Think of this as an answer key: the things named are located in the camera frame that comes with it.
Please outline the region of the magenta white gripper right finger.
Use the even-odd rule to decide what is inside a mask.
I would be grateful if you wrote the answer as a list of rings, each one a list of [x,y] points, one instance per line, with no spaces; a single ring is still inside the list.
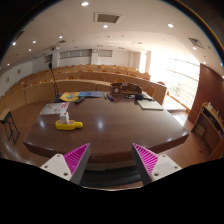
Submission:
[[[181,170],[181,167],[168,155],[158,155],[136,143],[132,144],[132,155],[144,185]]]

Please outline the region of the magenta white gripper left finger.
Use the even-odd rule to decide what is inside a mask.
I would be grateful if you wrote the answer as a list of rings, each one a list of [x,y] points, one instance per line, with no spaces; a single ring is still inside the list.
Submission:
[[[90,144],[87,143],[65,155],[55,154],[41,169],[79,185],[90,153]]]

